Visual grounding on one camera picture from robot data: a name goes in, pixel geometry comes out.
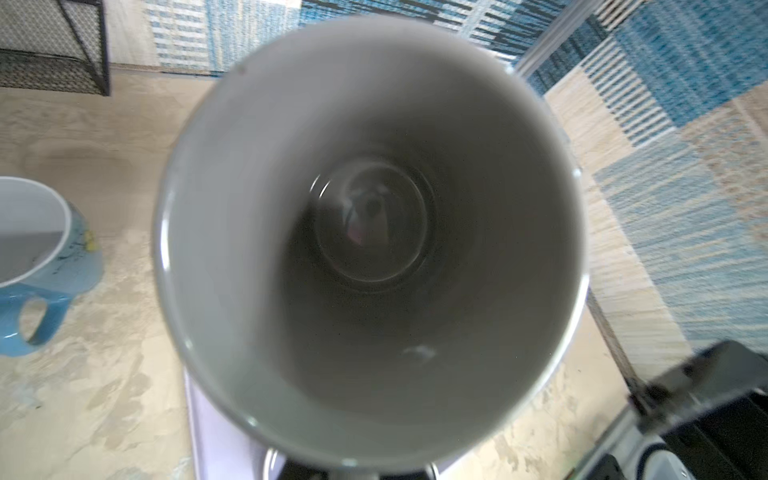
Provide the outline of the lavender plastic tray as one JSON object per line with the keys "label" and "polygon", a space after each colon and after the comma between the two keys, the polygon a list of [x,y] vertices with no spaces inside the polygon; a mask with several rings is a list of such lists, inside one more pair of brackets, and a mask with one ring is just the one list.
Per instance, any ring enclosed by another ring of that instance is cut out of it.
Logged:
{"label": "lavender plastic tray", "polygon": [[326,479],[326,471],[291,461],[243,433],[184,374],[195,476],[198,479]]}

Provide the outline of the blue floral dotted mug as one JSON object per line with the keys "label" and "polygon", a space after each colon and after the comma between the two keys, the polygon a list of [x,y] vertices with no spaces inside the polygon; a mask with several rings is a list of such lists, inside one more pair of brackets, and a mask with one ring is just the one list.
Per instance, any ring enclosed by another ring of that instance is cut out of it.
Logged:
{"label": "blue floral dotted mug", "polygon": [[[1,354],[19,357],[48,343],[75,298],[92,290],[103,256],[85,218],[57,191],[19,177],[1,178]],[[21,333],[24,305],[45,313],[30,338]]]}

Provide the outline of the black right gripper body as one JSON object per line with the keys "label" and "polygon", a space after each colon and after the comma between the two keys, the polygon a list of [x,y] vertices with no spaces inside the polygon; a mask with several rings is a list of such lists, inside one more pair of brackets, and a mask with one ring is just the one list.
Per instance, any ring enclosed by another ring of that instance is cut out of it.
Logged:
{"label": "black right gripper body", "polygon": [[637,384],[569,476],[766,478],[766,354],[722,341]]}

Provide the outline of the grey ceramic mug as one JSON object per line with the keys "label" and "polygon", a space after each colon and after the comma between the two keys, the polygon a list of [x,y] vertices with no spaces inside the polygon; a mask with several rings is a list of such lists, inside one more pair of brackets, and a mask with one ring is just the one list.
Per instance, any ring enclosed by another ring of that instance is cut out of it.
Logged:
{"label": "grey ceramic mug", "polygon": [[588,286],[578,168],[526,82],[401,16],[220,79],[157,198],[157,293],[210,401],[328,477],[423,471],[546,385]]}

